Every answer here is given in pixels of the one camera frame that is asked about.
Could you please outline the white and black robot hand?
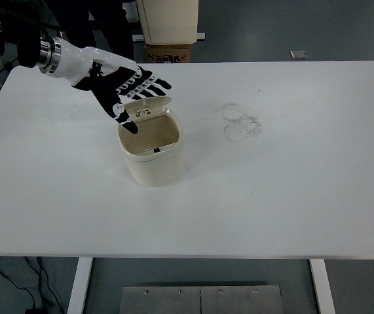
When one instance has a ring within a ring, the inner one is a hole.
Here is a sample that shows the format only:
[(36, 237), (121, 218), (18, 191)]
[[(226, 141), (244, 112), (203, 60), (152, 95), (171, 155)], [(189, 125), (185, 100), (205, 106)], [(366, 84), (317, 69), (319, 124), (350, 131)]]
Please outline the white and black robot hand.
[(78, 90), (91, 91), (102, 109), (130, 133), (138, 127), (121, 102), (121, 97), (139, 100), (165, 96), (171, 85), (142, 68), (135, 61), (93, 47), (78, 48), (69, 42), (54, 38), (60, 48), (57, 68), (48, 74), (69, 81)]

